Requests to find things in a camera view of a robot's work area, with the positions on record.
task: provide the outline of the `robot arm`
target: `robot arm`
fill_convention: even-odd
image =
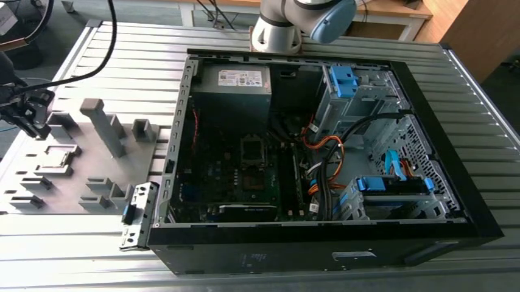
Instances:
[[[331,43],[345,33],[356,15],[355,0],[264,0],[252,34],[260,52],[296,54],[301,33]]]

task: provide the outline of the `sticker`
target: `sticker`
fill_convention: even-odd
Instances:
[[[353,257],[356,260],[359,257],[376,257],[376,254],[370,251],[337,251],[333,252],[333,259],[336,261],[343,257]]]
[[[220,71],[220,86],[263,87],[263,71]]]
[[[319,213],[319,208],[320,208],[319,204],[311,204],[309,211],[313,213]]]
[[[313,132],[319,132],[319,126],[316,126],[313,123],[309,124],[309,129],[313,131]]]
[[[411,14],[410,17],[412,18],[430,18],[431,16],[430,15],[420,15],[420,14]]]

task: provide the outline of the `metal work table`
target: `metal work table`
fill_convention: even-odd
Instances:
[[[81,75],[100,65],[109,47],[110,25],[106,22],[101,27],[85,29],[57,79]],[[96,97],[105,100],[106,112],[118,114],[122,123],[145,118],[160,125],[149,172],[149,179],[157,180],[164,170],[186,49],[249,50],[249,34],[130,23],[121,23],[118,31],[117,49],[108,68],[98,76],[55,89],[54,110],[70,111],[77,121],[86,120],[79,113],[81,103],[85,98]],[[265,289],[273,291],[292,288],[292,283],[299,282],[295,288],[300,291],[325,287],[331,291],[345,291],[356,286],[359,278],[438,275],[443,278],[430,277],[422,283],[404,284],[406,278],[375,280],[371,287],[392,285],[412,291],[432,287],[439,291],[456,283],[483,287],[480,285],[491,279],[485,275],[447,275],[520,270],[520,140],[454,52],[436,44],[363,38],[341,38],[332,45],[316,44],[305,38],[304,50],[312,55],[408,63],[506,238],[478,249],[455,251],[414,268],[177,278],[152,252],[118,251],[122,231],[118,215],[2,215],[0,234],[9,236],[0,239],[0,288],[77,287],[94,291],[113,287],[173,291],[172,287],[180,286],[180,290],[185,287],[193,291],[194,287],[188,286],[209,289],[227,283],[255,283],[261,289],[264,283],[269,283]],[[0,164],[0,184],[6,183],[5,174],[14,171],[13,161],[25,142],[30,139],[21,133]],[[518,278],[515,275],[507,278],[507,274],[493,277],[495,290],[511,288],[507,285]]]

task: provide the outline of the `open computer tower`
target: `open computer tower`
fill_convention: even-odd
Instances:
[[[122,249],[176,274],[410,266],[503,236],[406,63],[190,50]]]

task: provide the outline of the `power cable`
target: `power cable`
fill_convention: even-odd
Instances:
[[[54,81],[54,82],[43,83],[43,84],[39,84],[39,85],[27,86],[27,87],[23,87],[23,88],[14,88],[13,91],[14,91],[15,95],[19,95],[19,94],[23,94],[26,92],[35,91],[35,90],[39,90],[39,89],[45,89],[45,88],[49,88],[49,87],[61,86],[61,85],[65,85],[67,83],[77,82],[77,81],[81,81],[83,79],[91,78],[93,76],[96,76],[104,70],[104,68],[106,67],[106,65],[109,63],[109,60],[110,60],[110,58],[113,56],[114,47],[116,47],[116,41],[117,41],[117,38],[118,38],[117,37],[117,35],[118,35],[118,18],[116,16],[114,1],[113,0],[108,0],[108,2],[109,2],[109,8],[110,8],[110,12],[112,12],[112,19],[113,19],[113,36],[112,36],[112,43],[109,45],[108,54],[106,54],[106,56],[104,58],[104,61],[100,64],[98,68],[93,72],[90,72],[90,73],[87,73],[87,74],[85,74],[82,76],[77,76],[77,77],[73,77],[73,78],[69,78],[69,79],[65,79],[65,80],[58,80],[58,81]],[[53,4],[54,4],[54,0],[49,0],[47,11],[46,11],[45,19],[43,19],[42,23],[49,22],[49,17],[51,15],[51,12],[49,10],[53,9]],[[31,36],[37,34],[38,30],[39,30],[39,28],[37,28],[37,30],[27,37],[27,39],[31,38]]]
[[[231,22],[229,19],[228,19],[227,14],[225,14],[225,13],[222,12],[222,10],[220,9],[220,5],[217,4],[217,0],[209,0],[209,1],[210,1],[210,3],[212,3],[213,6],[214,6],[216,11],[217,11],[217,12],[222,15],[222,17],[225,18],[229,27],[231,27],[233,30],[236,30],[236,28],[235,28],[232,22]]]

